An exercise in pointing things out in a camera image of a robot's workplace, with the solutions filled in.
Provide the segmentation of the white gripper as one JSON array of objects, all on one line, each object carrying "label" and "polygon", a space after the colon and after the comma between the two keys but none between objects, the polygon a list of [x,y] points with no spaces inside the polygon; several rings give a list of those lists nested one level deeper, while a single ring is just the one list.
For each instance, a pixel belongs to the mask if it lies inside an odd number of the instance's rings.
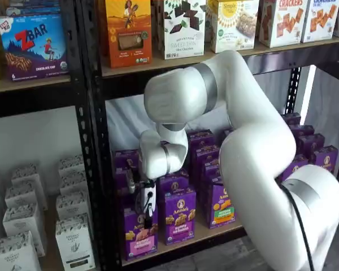
[{"label": "white gripper", "polygon": [[144,228],[151,229],[153,224],[153,213],[156,206],[156,183],[147,180],[141,187],[141,211],[144,213]]}]

